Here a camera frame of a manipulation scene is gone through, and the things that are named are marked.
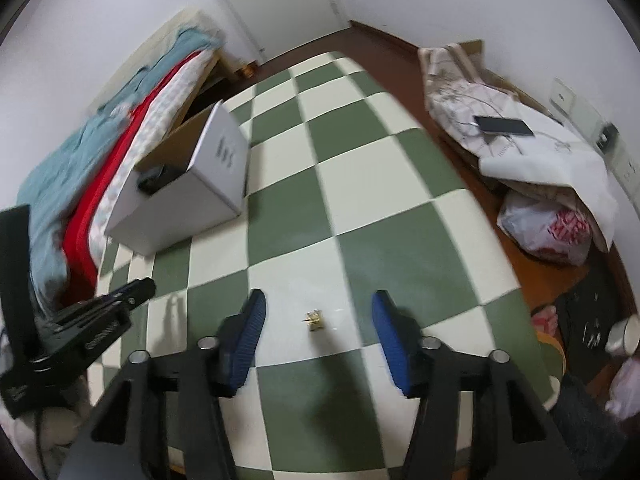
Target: black phone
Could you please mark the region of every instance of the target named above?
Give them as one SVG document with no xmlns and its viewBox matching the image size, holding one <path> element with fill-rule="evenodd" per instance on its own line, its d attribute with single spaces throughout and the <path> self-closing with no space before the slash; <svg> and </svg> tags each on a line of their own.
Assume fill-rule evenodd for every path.
<svg viewBox="0 0 640 480">
<path fill-rule="evenodd" d="M 502 117 L 486 117 L 474 115 L 478 128 L 488 135 L 532 136 L 534 133 L 527 123 L 520 119 L 503 119 Z"/>
<path fill-rule="evenodd" d="M 137 180 L 138 189 L 145 194 L 153 195 L 153 193 L 173 182 L 182 174 L 184 174 L 184 170 L 180 170 L 169 164 L 154 166 L 140 173 Z"/>
</svg>

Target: metal screw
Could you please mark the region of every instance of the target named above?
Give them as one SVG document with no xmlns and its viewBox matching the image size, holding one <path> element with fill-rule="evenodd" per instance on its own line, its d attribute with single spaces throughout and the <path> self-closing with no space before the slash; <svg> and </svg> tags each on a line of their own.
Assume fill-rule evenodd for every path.
<svg viewBox="0 0 640 480">
<path fill-rule="evenodd" d="M 425 350 L 437 350 L 442 345 L 442 341 L 440 341 L 437 337 L 428 336 L 422 338 L 422 348 Z"/>
<path fill-rule="evenodd" d="M 309 332 L 324 328 L 324 322 L 322 322 L 322 313 L 319 310 L 313 312 L 307 312 L 305 322 L 309 326 Z"/>
<path fill-rule="evenodd" d="M 493 352 L 491 352 L 489 357 L 497 363 L 507 363 L 509 362 L 509 359 L 511 359 L 511 357 L 509 357 L 509 354 L 507 354 L 507 352 L 505 352 L 504 350 L 494 350 Z"/>
<path fill-rule="evenodd" d="M 198 348 L 201 350 L 211 350 L 218 346 L 218 338 L 212 335 L 208 335 L 201 339 L 198 339 Z"/>
<path fill-rule="evenodd" d="M 139 365 L 149 359 L 149 353 L 146 350 L 135 350 L 129 354 L 129 362 Z"/>
</svg>

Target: blue blanket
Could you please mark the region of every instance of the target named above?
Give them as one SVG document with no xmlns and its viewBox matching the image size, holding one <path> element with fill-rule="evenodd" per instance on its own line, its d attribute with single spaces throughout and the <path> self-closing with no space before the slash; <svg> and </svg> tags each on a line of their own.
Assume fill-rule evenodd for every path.
<svg viewBox="0 0 640 480">
<path fill-rule="evenodd" d="M 68 218 L 128 123 L 111 112 L 122 103 L 135 106 L 142 102 L 180 60 L 194 50 L 217 46 L 214 41 L 194 28 L 182 31 L 169 52 L 153 67 L 140 69 L 20 186 L 17 203 L 31 205 L 31 281 L 44 316 L 55 313 L 56 300 L 68 282 L 62 251 Z"/>
</svg>

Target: blue gripper pad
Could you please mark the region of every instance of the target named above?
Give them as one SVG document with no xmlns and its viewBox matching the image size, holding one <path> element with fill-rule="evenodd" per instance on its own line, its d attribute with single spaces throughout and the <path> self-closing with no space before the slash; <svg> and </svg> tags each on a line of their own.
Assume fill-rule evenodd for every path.
<svg viewBox="0 0 640 480">
<path fill-rule="evenodd" d="M 218 377 L 219 382 L 230 390 L 227 395 L 233 396 L 246 381 L 266 313 L 264 293 L 255 288 L 240 313 L 227 317 L 218 330 L 222 372 Z"/>
<path fill-rule="evenodd" d="M 385 353 L 386 364 L 391 371 L 394 383 L 405 396 L 409 395 L 411 382 L 409 376 L 409 355 L 402 344 L 400 334 L 393 322 L 396 306 L 386 290 L 374 293 L 371 300 L 373 325 Z"/>
</svg>

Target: white door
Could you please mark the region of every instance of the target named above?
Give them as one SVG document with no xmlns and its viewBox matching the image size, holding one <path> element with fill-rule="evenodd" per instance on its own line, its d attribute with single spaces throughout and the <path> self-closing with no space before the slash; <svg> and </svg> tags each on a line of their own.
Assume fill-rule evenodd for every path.
<svg viewBox="0 0 640 480">
<path fill-rule="evenodd" d="M 227 0 L 269 60 L 346 27 L 331 0 Z"/>
</svg>

